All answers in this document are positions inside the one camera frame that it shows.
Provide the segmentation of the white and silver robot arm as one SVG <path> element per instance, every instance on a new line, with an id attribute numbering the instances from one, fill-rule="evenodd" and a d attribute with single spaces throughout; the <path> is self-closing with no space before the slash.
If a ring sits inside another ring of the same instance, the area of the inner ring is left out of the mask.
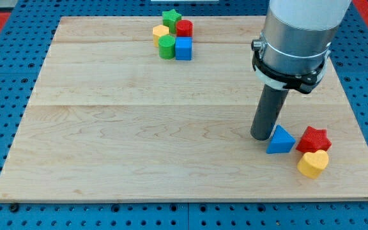
<path id="1" fill-rule="evenodd" d="M 350 0 L 271 0 L 253 40 L 252 67 L 267 86 L 309 94 L 327 69 L 330 45 Z"/>

